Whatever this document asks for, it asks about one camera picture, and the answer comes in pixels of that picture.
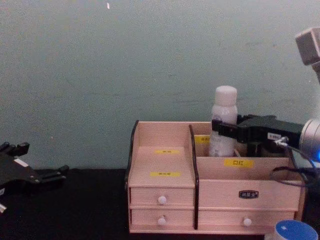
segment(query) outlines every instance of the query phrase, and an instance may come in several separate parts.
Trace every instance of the drawer knob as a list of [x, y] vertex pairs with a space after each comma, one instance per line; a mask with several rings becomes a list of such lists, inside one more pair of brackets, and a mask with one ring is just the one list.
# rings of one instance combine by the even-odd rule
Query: drawer knob
[[158, 198], [158, 203], [159, 204], [163, 205], [163, 204], [166, 204], [166, 202], [167, 202], [167, 198], [165, 196], [160, 196]]
[[252, 221], [251, 221], [250, 218], [245, 217], [245, 218], [243, 219], [243, 225], [245, 225], [246, 227], [249, 227], [251, 224], [252, 224]]
[[166, 223], [167, 223], [167, 221], [166, 221], [165, 216], [161, 216], [161, 217], [158, 219], [158, 225], [163, 226], [163, 225], [166, 225]]

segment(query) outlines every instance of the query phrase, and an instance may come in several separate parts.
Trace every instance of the teal wall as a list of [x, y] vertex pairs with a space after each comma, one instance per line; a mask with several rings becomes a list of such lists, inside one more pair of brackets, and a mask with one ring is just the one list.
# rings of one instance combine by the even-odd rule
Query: teal wall
[[309, 0], [0, 3], [0, 139], [34, 168], [124, 168], [135, 120], [208, 121], [215, 88], [241, 114], [305, 123], [320, 86], [294, 36]]

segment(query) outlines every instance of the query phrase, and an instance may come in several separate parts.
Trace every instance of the blue container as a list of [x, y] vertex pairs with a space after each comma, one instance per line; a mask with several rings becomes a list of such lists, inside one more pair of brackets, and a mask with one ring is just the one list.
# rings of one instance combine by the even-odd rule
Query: blue container
[[317, 232], [308, 224], [284, 220], [275, 225], [275, 240], [318, 240]]

